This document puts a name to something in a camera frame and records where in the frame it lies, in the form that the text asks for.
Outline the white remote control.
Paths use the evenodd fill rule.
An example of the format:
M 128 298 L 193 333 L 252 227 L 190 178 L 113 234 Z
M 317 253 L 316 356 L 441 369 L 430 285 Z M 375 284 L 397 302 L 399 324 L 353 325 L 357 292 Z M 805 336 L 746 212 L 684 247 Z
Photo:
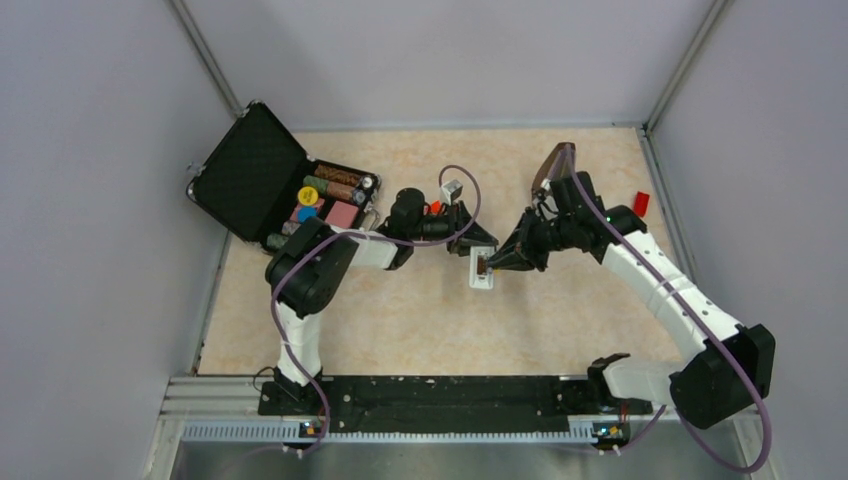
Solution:
M 473 246 L 469 252 L 469 286 L 476 290 L 494 288 L 493 270 L 488 266 L 489 258 L 495 253 L 494 246 Z

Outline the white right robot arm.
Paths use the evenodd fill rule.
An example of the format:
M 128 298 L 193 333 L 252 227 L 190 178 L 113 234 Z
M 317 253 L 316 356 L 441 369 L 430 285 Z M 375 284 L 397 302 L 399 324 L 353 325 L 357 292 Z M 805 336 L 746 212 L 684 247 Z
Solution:
M 589 253 L 632 289 L 681 355 L 677 363 L 627 353 L 593 361 L 587 370 L 589 404 L 600 412 L 612 412 L 630 399 L 670 405 L 685 423 L 702 430 L 750 406 L 762 410 L 776 351 L 772 333 L 762 324 L 747 327 L 719 308 L 629 207 L 604 208 L 588 173 L 554 181 L 551 193 L 555 216 L 526 208 L 488 259 L 489 269 L 543 272 L 552 252 Z

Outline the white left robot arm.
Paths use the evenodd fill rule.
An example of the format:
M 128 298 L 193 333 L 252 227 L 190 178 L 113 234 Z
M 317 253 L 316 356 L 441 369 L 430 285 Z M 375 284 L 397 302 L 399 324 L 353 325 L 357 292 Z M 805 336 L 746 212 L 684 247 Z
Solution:
M 448 200 L 432 208 L 424 194 L 405 188 L 386 220 L 373 232 L 335 228 L 306 220 L 274 254 L 266 269 L 272 289 L 272 316 L 281 332 L 274 381 L 283 401 L 297 413 L 319 404 L 321 312 L 329 305 L 350 267 L 394 271 L 419 245 L 443 245 L 467 257 L 476 248 L 495 248 L 497 239 L 478 225 L 464 202 Z

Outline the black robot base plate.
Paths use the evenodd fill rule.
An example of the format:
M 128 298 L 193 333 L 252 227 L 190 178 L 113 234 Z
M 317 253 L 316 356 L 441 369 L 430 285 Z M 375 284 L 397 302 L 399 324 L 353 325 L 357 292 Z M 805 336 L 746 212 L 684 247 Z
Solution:
M 563 433 L 578 415 L 643 415 L 644 400 L 618 400 L 588 379 L 535 376 L 321 377 L 296 387 L 263 383 L 261 416 L 328 414 L 333 433 Z

